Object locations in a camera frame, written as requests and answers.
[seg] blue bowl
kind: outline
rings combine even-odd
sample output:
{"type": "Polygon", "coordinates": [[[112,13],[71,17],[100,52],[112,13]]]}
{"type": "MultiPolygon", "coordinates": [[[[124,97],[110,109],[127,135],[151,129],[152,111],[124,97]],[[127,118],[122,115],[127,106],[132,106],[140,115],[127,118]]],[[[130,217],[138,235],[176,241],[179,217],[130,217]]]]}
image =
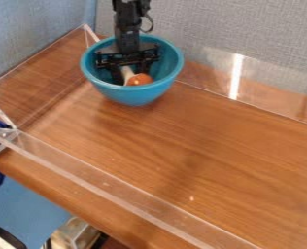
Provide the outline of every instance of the blue bowl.
{"type": "Polygon", "coordinates": [[[155,82],[150,85],[132,87],[114,85],[110,71],[95,68],[95,51],[112,45],[115,42],[114,37],[100,41],[88,48],[80,60],[80,70],[87,80],[110,99],[128,106],[146,105],[164,94],[175,81],[184,63],[180,49],[167,40],[156,36],[140,35],[140,41],[160,45],[160,61],[152,64],[150,71],[155,82]]]}

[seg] wooden table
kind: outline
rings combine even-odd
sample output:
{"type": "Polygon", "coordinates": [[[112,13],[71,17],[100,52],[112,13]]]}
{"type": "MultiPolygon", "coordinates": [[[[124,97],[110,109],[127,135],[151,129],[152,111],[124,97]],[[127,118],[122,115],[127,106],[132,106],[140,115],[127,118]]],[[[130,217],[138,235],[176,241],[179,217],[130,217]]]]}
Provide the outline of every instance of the wooden table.
{"type": "MultiPolygon", "coordinates": [[[[307,124],[181,83],[155,103],[122,106],[80,75],[82,43],[72,32],[2,80],[0,105],[20,129],[260,248],[307,249],[307,124]]],[[[179,76],[207,88],[229,78],[193,62],[179,76]]],[[[193,248],[10,150],[0,171],[130,248],[193,248]]]]}

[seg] wooden surface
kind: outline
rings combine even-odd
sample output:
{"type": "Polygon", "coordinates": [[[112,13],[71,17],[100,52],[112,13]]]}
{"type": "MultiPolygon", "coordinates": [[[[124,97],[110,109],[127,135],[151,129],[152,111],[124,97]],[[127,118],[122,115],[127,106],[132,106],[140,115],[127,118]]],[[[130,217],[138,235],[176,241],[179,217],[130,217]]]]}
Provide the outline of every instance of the wooden surface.
{"type": "MultiPolygon", "coordinates": [[[[52,52],[32,64],[44,70],[50,59],[52,52]]],[[[23,86],[31,84],[26,72],[35,70],[32,64],[10,76],[7,81],[18,78],[19,83],[0,94],[14,113],[19,98],[30,94],[23,86]]],[[[187,70],[192,75],[195,68],[187,64],[181,75],[187,70]]],[[[196,72],[207,85],[208,71],[203,76],[196,72]]],[[[221,82],[227,77],[215,75],[221,82]]],[[[70,79],[59,79],[66,86],[70,79]]],[[[34,99],[35,105],[47,102],[48,93],[34,99]]],[[[22,105],[34,113],[30,103],[22,105]]],[[[142,108],[112,103],[83,83],[32,116],[20,122],[26,132],[224,230],[261,248],[307,249],[305,124],[180,83],[142,108]]],[[[0,171],[130,248],[193,248],[11,151],[0,155],[0,171]]]]}

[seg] gray fabric wall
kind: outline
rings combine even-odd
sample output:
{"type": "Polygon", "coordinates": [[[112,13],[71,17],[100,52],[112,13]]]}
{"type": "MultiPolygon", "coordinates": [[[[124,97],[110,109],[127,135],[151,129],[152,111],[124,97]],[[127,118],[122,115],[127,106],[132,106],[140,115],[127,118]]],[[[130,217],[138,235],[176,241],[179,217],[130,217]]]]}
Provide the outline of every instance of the gray fabric wall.
{"type": "MultiPolygon", "coordinates": [[[[111,0],[99,0],[96,31],[112,35],[111,0]]],[[[307,93],[307,0],[152,0],[154,34],[187,58],[231,71],[232,54],[247,59],[243,76],[307,93]]]]}
{"type": "Polygon", "coordinates": [[[95,0],[0,0],[0,74],[82,23],[95,0]]]}

